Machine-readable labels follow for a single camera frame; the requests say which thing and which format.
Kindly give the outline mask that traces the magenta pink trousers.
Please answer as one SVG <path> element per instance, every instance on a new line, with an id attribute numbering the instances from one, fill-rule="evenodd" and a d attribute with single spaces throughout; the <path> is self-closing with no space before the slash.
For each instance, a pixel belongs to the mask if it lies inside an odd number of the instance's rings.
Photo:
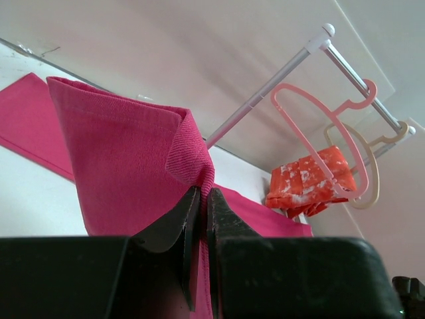
<path id="1" fill-rule="evenodd" d="M 2 318 L 312 318 L 294 223 L 219 188 L 260 237 L 219 239 L 213 316 L 207 197 L 214 165 L 190 110 L 149 104 L 78 81 L 28 74 L 1 91 L 1 145 L 72 180 L 86 236 L 1 240 Z M 193 312 L 143 312 L 132 237 L 201 191 Z"/>

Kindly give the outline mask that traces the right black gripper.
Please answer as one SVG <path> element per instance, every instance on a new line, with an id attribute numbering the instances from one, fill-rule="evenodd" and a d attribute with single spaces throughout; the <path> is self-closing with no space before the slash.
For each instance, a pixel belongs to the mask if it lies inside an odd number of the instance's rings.
<path id="1" fill-rule="evenodd" d="M 404 318 L 424 319 L 424 284 L 417 278 L 395 276 L 392 286 L 401 301 Z"/>

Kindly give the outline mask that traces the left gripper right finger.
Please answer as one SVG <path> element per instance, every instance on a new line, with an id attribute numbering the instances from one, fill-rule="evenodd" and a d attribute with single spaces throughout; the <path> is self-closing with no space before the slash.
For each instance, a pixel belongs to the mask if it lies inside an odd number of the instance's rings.
<path id="1" fill-rule="evenodd" d="M 260 237 L 229 206 L 222 191 L 212 188 L 207 197 L 207 243 L 209 250 L 209 282 L 212 315 L 219 315 L 219 239 L 225 237 Z"/>

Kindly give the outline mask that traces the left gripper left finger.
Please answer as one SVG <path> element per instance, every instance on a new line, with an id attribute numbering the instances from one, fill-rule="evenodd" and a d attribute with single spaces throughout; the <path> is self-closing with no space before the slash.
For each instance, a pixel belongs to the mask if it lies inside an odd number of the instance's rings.
<path id="1" fill-rule="evenodd" d="M 178 203 L 132 237 L 141 253 L 137 294 L 143 312 L 193 312 L 199 261 L 201 191 L 191 187 Z"/>

